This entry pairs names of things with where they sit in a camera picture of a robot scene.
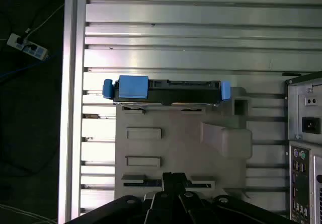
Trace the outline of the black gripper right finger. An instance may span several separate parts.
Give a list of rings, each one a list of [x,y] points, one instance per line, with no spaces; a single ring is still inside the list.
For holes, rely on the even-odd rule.
[[[173,173],[172,178],[175,197],[190,223],[295,223],[230,195],[218,195],[207,201],[186,190],[185,173]]]

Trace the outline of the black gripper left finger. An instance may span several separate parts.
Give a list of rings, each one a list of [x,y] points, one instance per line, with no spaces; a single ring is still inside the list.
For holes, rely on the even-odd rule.
[[[171,172],[163,173],[163,190],[142,201],[133,195],[122,196],[68,223],[171,223],[174,182]]]

